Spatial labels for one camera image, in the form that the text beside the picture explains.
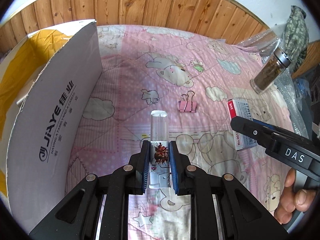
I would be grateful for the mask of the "person's right hand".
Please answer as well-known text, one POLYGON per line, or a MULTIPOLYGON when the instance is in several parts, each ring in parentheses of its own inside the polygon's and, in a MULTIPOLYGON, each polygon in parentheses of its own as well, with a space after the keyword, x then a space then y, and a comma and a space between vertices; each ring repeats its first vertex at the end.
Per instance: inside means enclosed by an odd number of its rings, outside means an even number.
POLYGON ((275 219, 280 224, 287 224, 295 210, 300 212, 308 211, 317 192, 315 190, 299 190, 294 193, 293 185, 295 183, 295 170, 290 169, 287 173, 284 190, 281 194, 278 207, 274 212, 275 219))

